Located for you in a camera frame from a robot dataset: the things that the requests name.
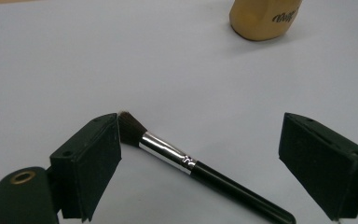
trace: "silver ferrule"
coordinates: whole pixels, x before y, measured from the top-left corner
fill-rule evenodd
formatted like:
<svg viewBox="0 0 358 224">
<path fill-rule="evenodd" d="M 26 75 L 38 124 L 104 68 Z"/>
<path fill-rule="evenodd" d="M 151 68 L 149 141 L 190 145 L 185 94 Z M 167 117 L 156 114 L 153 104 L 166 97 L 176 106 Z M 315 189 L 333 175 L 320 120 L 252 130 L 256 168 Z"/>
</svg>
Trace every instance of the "silver ferrule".
<svg viewBox="0 0 358 224">
<path fill-rule="evenodd" d="M 184 151 L 170 145 L 150 132 L 144 133 L 139 147 L 153 154 L 181 171 L 190 174 L 197 160 L 192 159 Z"/>
</svg>

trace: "cup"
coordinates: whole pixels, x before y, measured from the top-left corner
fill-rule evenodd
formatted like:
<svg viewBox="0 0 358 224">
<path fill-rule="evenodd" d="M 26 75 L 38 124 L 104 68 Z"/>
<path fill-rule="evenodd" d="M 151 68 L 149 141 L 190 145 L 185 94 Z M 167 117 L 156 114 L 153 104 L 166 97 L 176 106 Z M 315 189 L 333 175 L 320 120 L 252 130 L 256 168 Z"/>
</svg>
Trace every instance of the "cup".
<svg viewBox="0 0 358 224">
<path fill-rule="evenodd" d="M 232 28 L 249 40 L 283 35 L 296 18 L 302 0 L 235 0 L 229 13 Z"/>
</svg>

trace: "brush handle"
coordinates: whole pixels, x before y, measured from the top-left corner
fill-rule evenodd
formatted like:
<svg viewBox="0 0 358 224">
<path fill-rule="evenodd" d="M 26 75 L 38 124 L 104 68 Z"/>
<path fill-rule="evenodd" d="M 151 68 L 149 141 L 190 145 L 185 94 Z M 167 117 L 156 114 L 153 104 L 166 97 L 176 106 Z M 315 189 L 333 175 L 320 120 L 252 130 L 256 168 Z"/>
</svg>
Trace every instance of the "brush handle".
<svg viewBox="0 0 358 224">
<path fill-rule="evenodd" d="M 273 223 L 295 224 L 295 217 L 278 205 L 269 202 L 246 187 L 218 173 L 204 163 L 197 161 L 191 170 L 191 177 L 221 191 L 246 207 L 254 209 L 260 215 L 267 217 Z"/>
</svg>

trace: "brush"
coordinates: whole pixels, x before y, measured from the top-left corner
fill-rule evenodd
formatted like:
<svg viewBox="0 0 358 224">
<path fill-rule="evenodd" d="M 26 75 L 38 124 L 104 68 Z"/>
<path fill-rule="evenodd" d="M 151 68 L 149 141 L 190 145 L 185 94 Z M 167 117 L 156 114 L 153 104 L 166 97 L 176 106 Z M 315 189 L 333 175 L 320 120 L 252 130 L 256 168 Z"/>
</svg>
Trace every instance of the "brush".
<svg viewBox="0 0 358 224">
<path fill-rule="evenodd" d="M 253 209 L 259 215 L 277 224 L 295 224 L 295 217 L 278 205 L 269 202 L 246 187 L 218 173 L 204 163 L 195 160 L 184 151 L 174 147 L 149 132 L 128 111 L 118 116 L 120 141 L 155 155 L 184 171 L 199 182 L 216 189 L 231 199 Z"/>
</svg>

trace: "dark brown bristles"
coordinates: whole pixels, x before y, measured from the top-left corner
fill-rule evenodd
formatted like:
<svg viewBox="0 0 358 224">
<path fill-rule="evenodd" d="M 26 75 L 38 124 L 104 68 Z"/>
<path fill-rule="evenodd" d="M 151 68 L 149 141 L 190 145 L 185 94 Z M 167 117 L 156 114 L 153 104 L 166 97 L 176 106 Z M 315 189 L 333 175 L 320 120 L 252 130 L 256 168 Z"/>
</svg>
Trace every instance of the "dark brown bristles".
<svg viewBox="0 0 358 224">
<path fill-rule="evenodd" d="M 147 129 L 128 111 L 118 113 L 118 128 L 122 143 L 139 147 L 139 141 Z"/>
</svg>

